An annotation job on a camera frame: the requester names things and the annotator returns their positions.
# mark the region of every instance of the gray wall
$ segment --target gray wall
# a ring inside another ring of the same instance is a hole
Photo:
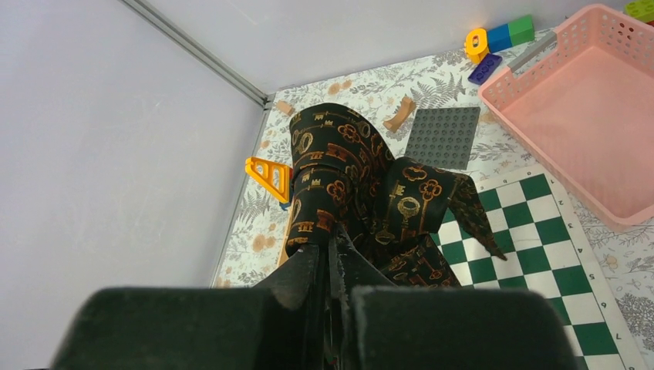
[[[463,47],[477,27],[532,14],[537,29],[582,6],[629,0],[149,0],[259,89],[273,93]]]
[[[0,369],[95,290],[208,286],[261,109],[116,0],[0,2]]]

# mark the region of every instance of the purple lego brick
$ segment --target purple lego brick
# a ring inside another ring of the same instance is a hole
[[[491,77],[495,69],[502,63],[502,57],[495,54],[486,54],[481,60],[477,68],[472,71],[468,81],[481,85],[486,82],[488,77]]]

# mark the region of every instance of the wooden block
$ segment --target wooden block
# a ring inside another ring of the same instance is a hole
[[[390,132],[395,133],[397,129],[406,121],[406,118],[416,110],[415,102],[408,96],[402,98],[402,102],[399,105],[399,110],[397,114],[384,122],[384,127],[386,127]]]
[[[286,237],[288,236],[288,229],[291,228],[291,221],[293,220],[293,204],[288,209],[288,223],[286,224],[286,230],[284,231],[284,241],[281,243],[281,251],[279,252],[279,259],[277,259],[277,267],[280,267],[281,264],[288,260],[286,255]]]
[[[279,109],[282,113],[284,113],[287,116],[292,116],[292,114],[295,112],[295,109],[285,102],[284,100],[280,100],[277,102],[277,109]]]

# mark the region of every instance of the patterned fabric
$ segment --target patterned fabric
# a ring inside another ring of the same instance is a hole
[[[459,286],[429,236],[450,208],[466,232],[506,260],[469,176],[395,159],[368,120],[339,104],[302,110],[290,132],[289,256],[304,243],[326,246],[341,223],[356,249],[397,284]]]

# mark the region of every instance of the floral tablecloth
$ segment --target floral tablecloth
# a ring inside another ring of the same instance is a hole
[[[500,52],[503,64],[526,47]],[[418,108],[480,106],[470,162],[462,172],[480,181],[536,163],[477,97],[478,86],[467,81],[473,68],[463,50],[443,52],[282,90],[275,103],[284,100],[296,111],[324,102],[349,106],[376,126],[396,156],[404,153],[413,115],[396,133],[382,123],[394,116],[404,96],[411,97]],[[277,109],[270,112],[257,157],[291,164],[288,121],[289,117]],[[654,220],[615,233],[572,195],[571,199],[643,357],[649,368],[654,368]],[[278,201],[248,180],[215,286],[248,286],[271,273],[276,268],[287,221],[288,213],[281,210]]]

